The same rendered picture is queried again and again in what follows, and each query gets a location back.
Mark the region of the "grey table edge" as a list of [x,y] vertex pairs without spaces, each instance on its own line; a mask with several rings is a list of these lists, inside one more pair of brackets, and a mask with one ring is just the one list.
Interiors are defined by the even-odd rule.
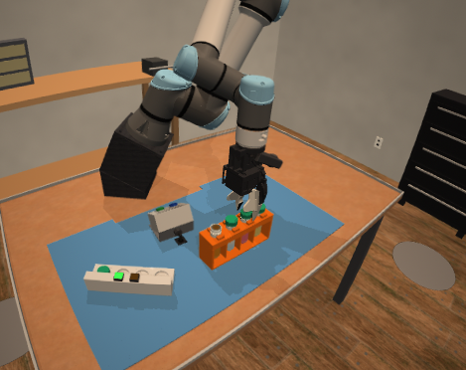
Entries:
[[[201,356],[203,356],[204,354],[206,354],[207,352],[209,352],[210,350],[212,350],[213,348],[215,348],[216,346],[218,346],[219,344],[221,344],[223,341],[225,341],[226,339],[228,339],[229,337],[231,337],[233,334],[235,334],[236,332],[238,332],[239,330],[241,330],[243,327],[245,327],[247,324],[249,324],[250,322],[252,322],[254,319],[256,319],[258,316],[260,316],[261,314],[263,314],[265,311],[267,311],[269,308],[271,308],[273,305],[275,305],[277,302],[279,302],[283,297],[285,297],[289,292],[291,292],[293,289],[295,289],[297,286],[299,286],[300,284],[302,284],[305,280],[307,280],[309,277],[311,277],[314,273],[316,273],[319,269],[321,269],[325,264],[327,264],[331,259],[333,259],[338,253],[340,253],[345,247],[347,247],[352,241],[354,241],[359,235],[360,233],[362,233],[369,225],[371,225],[380,215],[382,215],[394,202],[396,202],[402,195],[403,195],[403,191],[391,186],[390,184],[388,184],[387,182],[371,175],[370,173],[304,141],[304,140],[301,140],[283,130],[280,130],[272,125],[269,125],[270,128],[274,129],[274,130],[277,130],[299,142],[302,142],[342,163],[344,163],[345,165],[371,177],[372,179],[388,186],[390,189],[400,193],[389,205],[387,205],[379,214],[377,214],[370,222],[368,222],[368,224],[362,229],[360,230],[355,236],[353,236],[348,242],[346,242],[342,247],[340,247],[336,252],[334,252],[330,257],[328,257],[324,262],[322,262],[319,266],[317,266],[314,270],[312,270],[309,274],[307,274],[305,277],[303,277],[301,280],[299,280],[296,284],[294,284],[292,287],[290,287],[288,290],[286,290],[284,293],[282,293],[280,296],[278,296],[276,299],[274,299],[272,302],[270,302],[268,305],[266,305],[264,308],[262,308],[260,311],[258,311],[257,313],[255,313],[253,316],[251,316],[250,318],[248,318],[246,321],[244,321],[243,323],[241,323],[239,326],[237,326],[236,328],[234,328],[233,330],[231,330],[230,332],[228,332],[226,335],[224,335],[223,337],[221,337],[220,339],[218,339],[217,341],[215,341],[214,343],[212,343],[211,345],[209,345],[208,347],[206,347],[205,349],[203,349],[202,351],[200,351],[199,353],[197,353],[196,355],[194,355],[193,357],[191,357],[190,359],[188,359],[187,361],[185,361],[184,363],[182,363],[181,365],[177,366],[176,368],[174,368],[173,370],[182,370],[183,368],[185,368],[186,366],[188,366],[189,364],[193,363],[194,361],[196,361],[197,359],[199,359]],[[202,141],[202,140],[206,140],[206,139],[209,139],[209,138],[213,138],[213,137],[216,137],[216,136],[220,136],[220,135],[224,135],[224,134],[227,134],[227,133],[231,133],[231,132],[235,132],[235,129],[232,129],[232,130],[228,130],[228,131],[225,131],[225,132],[221,132],[221,133],[217,133],[217,134],[213,134],[213,135],[210,135],[210,136],[206,136],[206,137],[202,137],[202,138],[199,138],[199,139],[195,139],[195,140],[191,140],[191,141],[188,141],[188,142],[184,142],[184,143],[181,143],[181,144],[177,144],[177,145],[173,145],[173,146],[170,146],[168,147],[167,150],[170,150],[170,149],[174,149],[174,148],[177,148],[177,147],[181,147],[181,146],[184,146],[184,145],[188,145],[188,144],[191,144],[191,143],[195,143],[195,142],[198,142],[198,141]],[[99,167],[100,168],[100,167]],[[43,190],[43,189],[46,189],[46,188],[49,188],[49,187],[52,187],[52,186],[55,186],[55,185],[58,185],[58,184],[61,184],[61,183],[65,183],[65,182],[68,182],[68,181],[71,181],[71,180],[74,180],[74,179],[77,179],[77,178],[80,178],[82,176],[85,176],[85,175],[89,175],[89,174],[92,174],[92,173],[95,173],[95,172],[98,172],[99,171],[99,168],[96,168],[96,169],[93,169],[93,170],[90,170],[90,171],[87,171],[87,172],[84,172],[84,173],[81,173],[81,174],[78,174],[78,175],[75,175],[75,176],[72,176],[72,177],[69,177],[69,178],[65,178],[65,179],[62,179],[62,180],[59,180],[59,181],[56,181],[56,182],[53,182],[53,183],[50,183],[50,184],[47,184],[47,185],[44,185],[44,186],[40,186],[40,187],[37,187],[37,188],[34,188],[34,189],[31,189],[31,190],[28,190],[28,191],[25,191],[25,192],[22,192],[22,193],[19,193],[19,194],[16,194],[16,195],[13,195],[13,196],[10,196],[10,197],[7,197],[7,198],[4,198],[4,199],[1,199],[0,200],[0,204],[1,203],[4,203],[4,202],[7,202],[7,201],[10,201],[10,200],[13,200],[13,199],[16,199],[16,198],[19,198],[19,197],[22,197],[22,196],[25,196],[25,195],[28,195],[28,194],[31,194],[31,193],[34,193],[34,192],[37,192],[37,191],[40,191],[40,190]],[[32,358],[32,361],[33,361],[33,364],[34,364],[34,367],[35,367],[35,370],[40,370],[39,369],[39,366],[38,366],[38,363],[37,363],[37,359],[36,359],[36,356],[35,356],[35,353],[34,353],[34,350],[33,350],[33,347],[32,347],[32,343],[31,343],[31,340],[30,340],[30,336],[29,336],[29,333],[28,333],[28,330],[27,330],[27,326],[26,326],[26,323],[25,323],[25,319],[24,319],[24,315],[23,315],[23,312],[22,312],[22,308],[21,308],[21,304],[20,304],[20,300],[19,300],[19,296],[18,296],[18,292],[17,292],[17,289],[16,289],[16,285],[15,285],[15,281],[14,281],[14,277],[13,277],[13,272],[12,272],[12,268],[11,268],[11,263],[10,263],[10,258],[9,258],[9,254],[8,254],[8,249],[7,249],[7,244],[6,244],[6,238],[5,238],[5,233],[4,233],[4,228],[3,228],[3,222],[2,222],[2,216],[1,216],[1,210],[0,210],[0,226],[1,226],[1,232],[2,232],[2,238],[3,238],[3,243],[4,243],[4,249],[5,249],[5,254],[6,254],[6,259],[7,259],[7,264],[8,264],[8,269],[9,269],[9,273],[10,273],[10,278],[11,278],[11,283],[12,283],[12,286],[13,286],[13,290],[14,290],[14,295],[15,295],[15,299],[16,299],[16,303],[17,303],[17,307],[18,307],[18,311],[19,311],[19,315],[20,315],[20,318],[21,318],[21,322],[22,322],[22,326],[23,326],[23,330],[24,330],[24,333],[25,333],[25,337],[26,337],[26,340],[27,340],[27,344],[28,344],[28,347],[29,347],[29,351],[30,351],[30,354],[31,354],[31,358]]]

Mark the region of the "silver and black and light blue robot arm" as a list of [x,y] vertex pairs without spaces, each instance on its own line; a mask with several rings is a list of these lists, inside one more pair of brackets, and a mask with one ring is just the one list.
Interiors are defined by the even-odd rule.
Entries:
[[174,116],[213,130],[226,119],[230,100],[237,106],[238,145],[266,144],[274,81],[239,69],[262,28],[283,16],[289,0],[239,1],[239,16],[224,42],[235,0],[207,0],[191,46],[182,47],[173,71],[156,73],[139,108],[128,118],[126,129],[132,137],[162,146]]

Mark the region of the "blue bench mat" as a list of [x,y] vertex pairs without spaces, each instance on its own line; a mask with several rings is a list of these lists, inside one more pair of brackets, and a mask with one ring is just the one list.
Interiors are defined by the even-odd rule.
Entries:
[[[47,244],[80,328],[101,370],[125,370],[223,311],[312,250],[344,223],[265,175],[269,239],[211,270],[199,258],[199,232],[237,215],[222,178],[171,201],[190,204],[194,230],[159,242],[147,213],[113,220]],[[87,290],[95,264],[175,269],[172,295]]]

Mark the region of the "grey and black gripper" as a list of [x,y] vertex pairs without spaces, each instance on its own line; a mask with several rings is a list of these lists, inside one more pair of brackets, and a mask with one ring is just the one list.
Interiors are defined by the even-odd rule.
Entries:
[[[264,167],[261,166],[261,163],[254,161],[256,155],[265,150],[265,145],[260,148],[243,148],[235,142],[234,145],[230,146],[229,164],[223,167],[222,184],[226,183],[225,186],[233,190],[229,193],[227,200],[235,200],[236,209],[239,210],[243,196],[248,194],[248,200],[243,205],[242,210],[244,212],[253,211],[251,213],[252,221],[257,217],[267,194]],[[227,171],[226,179],[225,171]]]

